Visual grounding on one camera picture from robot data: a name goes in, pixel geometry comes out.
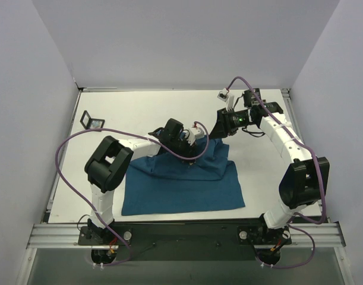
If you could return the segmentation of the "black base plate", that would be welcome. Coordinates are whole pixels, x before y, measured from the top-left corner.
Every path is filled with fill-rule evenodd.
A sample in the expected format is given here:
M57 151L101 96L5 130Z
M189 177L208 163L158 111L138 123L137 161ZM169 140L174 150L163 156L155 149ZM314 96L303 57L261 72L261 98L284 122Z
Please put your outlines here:
M248 261L256 256L278 262L290 245L287 227L268 229L259 218L113 222L80 230L78 245L91 247L96 264L116 261Z

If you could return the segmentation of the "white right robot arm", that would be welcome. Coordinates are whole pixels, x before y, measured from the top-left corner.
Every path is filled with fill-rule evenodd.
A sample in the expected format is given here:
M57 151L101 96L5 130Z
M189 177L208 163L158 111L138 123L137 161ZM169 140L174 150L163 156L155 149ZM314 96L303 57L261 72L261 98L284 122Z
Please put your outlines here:
M270 139L288 164L279 184L277 204L262 215L269 229L285 227L307 206L323 200L329 178L329 161L312 154L303 145L278 103L265 101L255 88L243 91L244 109L235 111L234 96L228 89L223 89L217 96L226 107L217 111L217 120L209 135L211 139L233 136L238 129L254 125Z

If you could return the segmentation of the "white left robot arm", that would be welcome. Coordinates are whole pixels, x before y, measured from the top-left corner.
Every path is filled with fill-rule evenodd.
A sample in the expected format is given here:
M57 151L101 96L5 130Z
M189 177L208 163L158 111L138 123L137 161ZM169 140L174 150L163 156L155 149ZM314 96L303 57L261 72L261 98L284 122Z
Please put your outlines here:
M111 241L114 222L112 206L115 189L121 184L133 160L169 153L188 159L199 154L197 140L204 138L203 128L185 129L175 119L164 127L149 132L143 139L119 141L106 136L91 155L84 168L92 190L92 204L96 208L88 219L91 236L99 244Z

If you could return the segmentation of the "blue t-shirt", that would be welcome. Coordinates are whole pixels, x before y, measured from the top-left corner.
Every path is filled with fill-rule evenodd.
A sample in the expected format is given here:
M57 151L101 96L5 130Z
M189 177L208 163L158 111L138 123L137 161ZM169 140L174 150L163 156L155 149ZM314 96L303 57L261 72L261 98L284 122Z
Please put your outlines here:
M234 210L245 207L238 172L221 139L197 141L194 163L171 153L133 160L125 176L123 216Z

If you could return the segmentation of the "silver blue leaf brooch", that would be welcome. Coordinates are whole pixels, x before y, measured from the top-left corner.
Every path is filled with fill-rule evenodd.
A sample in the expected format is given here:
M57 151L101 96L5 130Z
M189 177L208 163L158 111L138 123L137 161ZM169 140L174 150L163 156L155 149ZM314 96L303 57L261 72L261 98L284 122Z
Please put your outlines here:
M100 128L100 121L93 121L90 125L92 129Z

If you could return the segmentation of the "left black display box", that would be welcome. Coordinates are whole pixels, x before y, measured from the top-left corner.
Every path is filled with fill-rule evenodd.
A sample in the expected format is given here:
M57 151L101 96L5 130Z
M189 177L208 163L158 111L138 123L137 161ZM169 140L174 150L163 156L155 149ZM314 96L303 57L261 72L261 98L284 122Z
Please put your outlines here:
M92 129L90 127L91 123L93 121L100 121L100 128L96 128L96 129L102 129L104 127L104 124L105 124L105 120L104 119L96 119L96 118L92 118L90 116L90 114L88 113L88 111L84 111L82 116L81 116L81 119L80 119L80 123L82 125L82 127L84 129Z

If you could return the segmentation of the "aluminium frame rail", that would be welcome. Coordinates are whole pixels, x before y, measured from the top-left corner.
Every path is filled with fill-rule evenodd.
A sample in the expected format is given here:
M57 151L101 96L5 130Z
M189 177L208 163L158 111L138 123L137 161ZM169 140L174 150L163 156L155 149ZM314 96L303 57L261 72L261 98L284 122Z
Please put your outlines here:
M27 249L79 248L76 224L34 224Z

